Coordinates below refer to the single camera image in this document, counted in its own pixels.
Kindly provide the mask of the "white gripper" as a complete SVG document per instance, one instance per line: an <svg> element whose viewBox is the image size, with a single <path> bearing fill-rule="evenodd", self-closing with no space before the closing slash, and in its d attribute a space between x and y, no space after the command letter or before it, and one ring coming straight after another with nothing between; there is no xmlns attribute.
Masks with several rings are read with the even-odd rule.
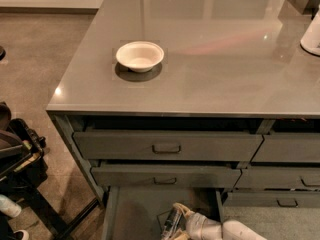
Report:
<svg viewBox="0 0 320 240"><path fill-rule="evenodd" d="M174 203L173 207L186 218L186 232L178 230L173 240L222 240L221 223L200 213L194 213L182 203Z"/></svg>

